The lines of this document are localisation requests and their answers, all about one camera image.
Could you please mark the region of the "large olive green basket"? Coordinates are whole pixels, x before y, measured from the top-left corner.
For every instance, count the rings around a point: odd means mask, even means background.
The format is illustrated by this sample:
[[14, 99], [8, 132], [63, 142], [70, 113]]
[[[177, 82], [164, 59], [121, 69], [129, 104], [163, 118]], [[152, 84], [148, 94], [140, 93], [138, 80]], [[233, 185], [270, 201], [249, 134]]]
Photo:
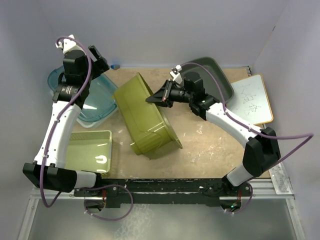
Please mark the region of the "large olive green basket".
[[136, 155], [154, 158], [162, 148], [166, 152], [183, 145], [163, 111], [146, 102], [153, 94], [142, 75], [137, 72], [113, 94], [128, 130], [130, 147]]

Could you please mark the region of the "grey plastic tray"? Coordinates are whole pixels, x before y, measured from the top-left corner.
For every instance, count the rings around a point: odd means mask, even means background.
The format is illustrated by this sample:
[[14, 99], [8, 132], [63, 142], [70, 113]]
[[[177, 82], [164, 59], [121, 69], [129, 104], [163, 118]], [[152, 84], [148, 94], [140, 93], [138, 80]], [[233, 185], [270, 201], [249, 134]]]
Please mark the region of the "grey plastic tray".
[[228, 103], [234, 96], [232, 85], [213, 58], [206, 56], [183, 63], [180, 74], [184, 77], [189, 72], [198, 73], [203, 80], [205, 92], [220, 102], [222, 101], [220, 93], [222, 93], [225, 103]]

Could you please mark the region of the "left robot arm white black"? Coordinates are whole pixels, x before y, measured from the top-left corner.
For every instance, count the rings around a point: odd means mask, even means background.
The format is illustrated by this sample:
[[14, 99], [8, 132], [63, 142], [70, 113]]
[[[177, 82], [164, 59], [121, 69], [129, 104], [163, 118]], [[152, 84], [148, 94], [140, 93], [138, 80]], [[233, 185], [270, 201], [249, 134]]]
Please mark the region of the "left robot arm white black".
[[88, 67], [87, 56], [79, 46], [64, 54], [64, 71], [54, 91], [45, 138], [33, 163], [25, 163], [22, 169], [37, 188], [65, 193], [85, 188], [91, 196], [103, 191], [99, 173], [65, 168], [72, 130], [89, 95], [90, 83], [85, 83]]

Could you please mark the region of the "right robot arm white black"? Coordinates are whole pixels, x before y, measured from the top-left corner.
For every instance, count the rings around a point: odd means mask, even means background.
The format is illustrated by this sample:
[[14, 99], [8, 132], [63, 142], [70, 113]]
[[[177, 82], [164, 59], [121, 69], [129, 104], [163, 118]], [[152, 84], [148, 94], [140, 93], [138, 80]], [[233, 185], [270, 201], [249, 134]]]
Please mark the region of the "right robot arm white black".
[[235, 195], [242, 183], [261, 176], [281, 158], [275, 131], [250, 123], [240, 125], [240, 117], [206, 93], [203, 79], [196, 72], [187, 73], [182, 84], [166, 80], [146, 102], [165, 108], [171, 108], [174, 102], [187, 103], [195, 115], [222, 128], [244, 147], [242, 163], [223, 177], [222, 190], [228, 196]]

